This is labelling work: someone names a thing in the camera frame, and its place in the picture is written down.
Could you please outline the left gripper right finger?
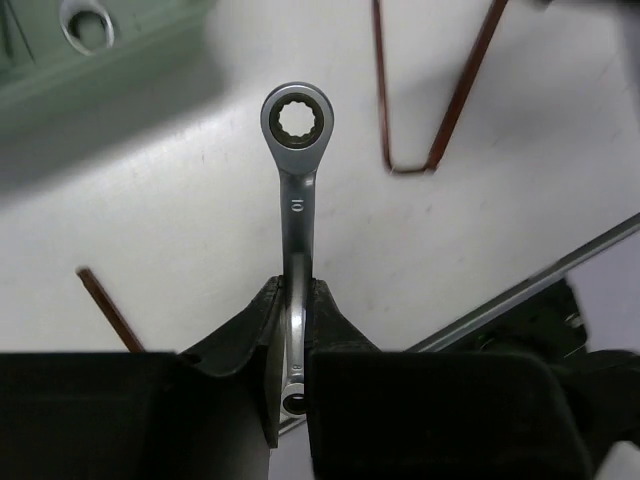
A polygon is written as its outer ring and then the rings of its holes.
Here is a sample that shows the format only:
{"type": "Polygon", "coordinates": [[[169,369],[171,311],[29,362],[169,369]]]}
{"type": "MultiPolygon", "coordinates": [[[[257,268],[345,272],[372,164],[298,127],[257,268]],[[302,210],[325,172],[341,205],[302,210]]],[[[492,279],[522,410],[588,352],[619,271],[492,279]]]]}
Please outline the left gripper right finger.
{"type": "Polygon", "coordinates": [[[584,350],[558,281],[434,350],[384,351],[317,282],[306,334],[318,479],[589,479],[559,368],[584,350]]]}

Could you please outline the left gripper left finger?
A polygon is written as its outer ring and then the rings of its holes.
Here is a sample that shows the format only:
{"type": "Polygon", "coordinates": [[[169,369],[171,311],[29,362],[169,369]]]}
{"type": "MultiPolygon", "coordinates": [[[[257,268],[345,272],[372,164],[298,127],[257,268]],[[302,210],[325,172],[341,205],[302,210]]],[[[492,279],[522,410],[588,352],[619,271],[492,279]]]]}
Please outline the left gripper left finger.
{"type": "Polygon", "coordinates": [[[182,353],[5,353],[5,479],[264,479],[278,442],[283,290],[269,279],[182,353]]]}

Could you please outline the small brown hex key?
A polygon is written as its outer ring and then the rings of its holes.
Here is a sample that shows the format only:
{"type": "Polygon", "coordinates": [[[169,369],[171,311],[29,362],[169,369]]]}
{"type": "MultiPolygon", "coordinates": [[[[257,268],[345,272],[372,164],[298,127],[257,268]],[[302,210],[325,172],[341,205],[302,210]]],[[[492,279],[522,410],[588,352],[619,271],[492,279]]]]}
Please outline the small brown hex key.
{"type": "Polygon", "coordinates": [[[93,271],[86,266],[82,266],[76,270],[76,275],[126,349],[132,353],[143,353],[145,348],[138,336],[129,326],[93,271]]]}

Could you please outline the small silver ratchet wrench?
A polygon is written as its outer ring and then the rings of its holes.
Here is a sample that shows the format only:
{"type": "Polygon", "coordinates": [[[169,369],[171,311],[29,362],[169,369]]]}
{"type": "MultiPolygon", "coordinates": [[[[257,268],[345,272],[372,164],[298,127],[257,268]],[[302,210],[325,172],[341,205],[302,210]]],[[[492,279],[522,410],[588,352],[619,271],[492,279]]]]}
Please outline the small silver ratchet wrench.
{"type": "Polygon", "coordinates": [[[290,82],[272,90],[261,109],[261,129],[278,169],[283,258],[285,365],[281,414],[291,419],[306,415],[305,329],[313,281],[316,175],[334,127],[334,111],[318,87],[290,82]],[[285,130],[280,114],[300,103],[313,116],[308,132],[285,130]]]}

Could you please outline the green plastic toolbox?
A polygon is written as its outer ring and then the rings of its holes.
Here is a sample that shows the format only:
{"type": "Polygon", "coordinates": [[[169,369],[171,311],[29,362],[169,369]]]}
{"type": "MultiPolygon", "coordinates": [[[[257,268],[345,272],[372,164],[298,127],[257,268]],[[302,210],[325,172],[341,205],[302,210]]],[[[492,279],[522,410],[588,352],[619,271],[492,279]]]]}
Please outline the green plastic toolbox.
{"type": "Polygon", "coordinates": [[[1,4],[2,148],[94,109],[157,122],[221,90],[207,42],[217,2],[100,1],[115,43],[91,56],[64,37],[61,2],[1,4]]]}

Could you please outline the large brown hex key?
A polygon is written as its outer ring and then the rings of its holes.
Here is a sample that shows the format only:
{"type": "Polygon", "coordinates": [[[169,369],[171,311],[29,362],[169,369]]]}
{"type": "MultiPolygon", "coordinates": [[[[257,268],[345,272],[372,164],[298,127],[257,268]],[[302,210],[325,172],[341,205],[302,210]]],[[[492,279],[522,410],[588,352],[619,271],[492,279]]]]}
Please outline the large brown hex key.
{"type": "Polygon", "coordinates": [[[438,168],[506,7],[372,2],[382,162],[390,174],[438,168]]]}

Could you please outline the large silver ratchet wrench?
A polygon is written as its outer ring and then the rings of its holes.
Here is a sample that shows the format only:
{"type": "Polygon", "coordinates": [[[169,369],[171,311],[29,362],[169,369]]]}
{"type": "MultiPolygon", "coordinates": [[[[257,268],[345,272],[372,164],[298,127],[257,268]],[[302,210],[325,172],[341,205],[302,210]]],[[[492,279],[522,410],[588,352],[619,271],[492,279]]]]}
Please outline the large silver ratchet wrench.
{"type": "Polygon", "coordinates": [[[62,1],[59,23],[69,45],[82,55],[91,56],[114,46],[114,23],[100,1],[62,1]]]}

